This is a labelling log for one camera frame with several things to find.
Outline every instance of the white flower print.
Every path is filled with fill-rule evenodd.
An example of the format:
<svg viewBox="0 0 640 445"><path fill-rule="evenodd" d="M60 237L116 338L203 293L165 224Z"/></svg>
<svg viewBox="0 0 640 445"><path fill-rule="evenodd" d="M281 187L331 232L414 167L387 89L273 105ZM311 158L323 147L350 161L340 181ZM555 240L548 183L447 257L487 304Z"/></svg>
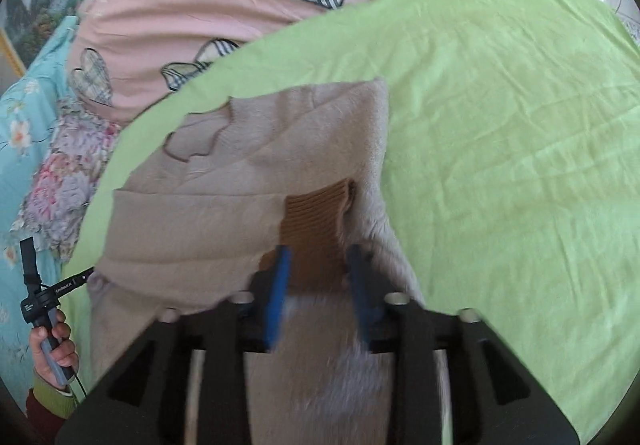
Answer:
<svg viewBox="0 0 640 445"><path fill-rule="evenodd" d="M26 94L40 92L40 83L37 80L29 80L29 82L24 85L24 92Z"/></svg>
<svg viewBox="0 0 640 445"><path fill-rule="evenodd" d="M15 266L15 263L18 262L18 254L15 251L15 247L4 248L2 255L4 256L5 261L9 263L9 266L11 268L13 268Z"/></svg>
<svg viewBox="0 0 640 445"><path fill-rule="evenodd" d="M19 153L23 153L25 149L31 146L31 134L29 132L28 121L11 122L11 147L16 149Z"/></svg>

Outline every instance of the ruffled floral pillow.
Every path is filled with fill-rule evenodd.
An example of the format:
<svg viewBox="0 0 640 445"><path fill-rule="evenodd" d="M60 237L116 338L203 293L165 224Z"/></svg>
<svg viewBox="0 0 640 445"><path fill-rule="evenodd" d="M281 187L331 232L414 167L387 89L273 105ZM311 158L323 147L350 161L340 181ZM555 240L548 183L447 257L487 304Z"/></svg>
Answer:
<svg viewBox="0 0 640 445"><path fill-rule="evenodd" d="M68 261L120 130L118 124L85 111L75 102L65 104L49 154L12 230L36 234L39 250L49 248Z"/></svg>

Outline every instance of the brown ribbed cuff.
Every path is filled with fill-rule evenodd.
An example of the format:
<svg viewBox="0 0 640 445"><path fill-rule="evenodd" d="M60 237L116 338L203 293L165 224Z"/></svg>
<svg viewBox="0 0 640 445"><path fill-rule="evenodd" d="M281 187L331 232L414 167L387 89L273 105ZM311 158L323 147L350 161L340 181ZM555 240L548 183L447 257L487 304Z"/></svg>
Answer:
<svg viewBox="0 0 640 445"><path fill-rule="evenodd" d="M316 293L342 288L344 263L344 215L351 207L355 185L344 179L301 196L288 196L280 224L280 244L292 250L289 292ZM274 251L260 260L269 268Z"/></svg>

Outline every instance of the bed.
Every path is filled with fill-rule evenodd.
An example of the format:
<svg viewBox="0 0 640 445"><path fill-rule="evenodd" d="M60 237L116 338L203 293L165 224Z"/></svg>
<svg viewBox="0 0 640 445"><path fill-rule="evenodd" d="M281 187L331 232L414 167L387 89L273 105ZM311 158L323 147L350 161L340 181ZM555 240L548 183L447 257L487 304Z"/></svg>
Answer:
<svg viewBox="0 0 640 445"><path fill-rule="evenodd" d="M428 305L477 307L587 443L640 363L638 57L595 0L376 0L311 18L217 57L124 130L63 274L97 262L111 191L186 113L382 75L383 191ZM63 308L86 356L88 299Z"/></svg>

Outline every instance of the human hand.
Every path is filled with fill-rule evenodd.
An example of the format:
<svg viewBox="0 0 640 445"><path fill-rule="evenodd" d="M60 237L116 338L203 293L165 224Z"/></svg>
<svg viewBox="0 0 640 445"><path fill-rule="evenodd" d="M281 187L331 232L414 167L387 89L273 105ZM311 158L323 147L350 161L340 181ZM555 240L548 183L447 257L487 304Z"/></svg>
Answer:
<svg viewBox="0 0 640 445"><path fill-rule="evenodd" d="M58 362L62 367L71 366L75 371L77 371L80 360L76 353L76 345L69 340L69 337L71 336L71 328L68 324L65 324L66 317L62 311L57 310L57 316L58 324L53 327L51 333L55 338L62 339L62 342L56 349L51 351L51 358ZM49 383L49 385L52 385L60 391L64 391L65 387L63 385L58 385L56 375L54 375L49 364L47 364L47 359L40 348L40 345L46 338L46 328L34 328L29 333L29 345L31 347L31 354L33 355L34 368L36 373L38 373L44 381Z"/></svg>

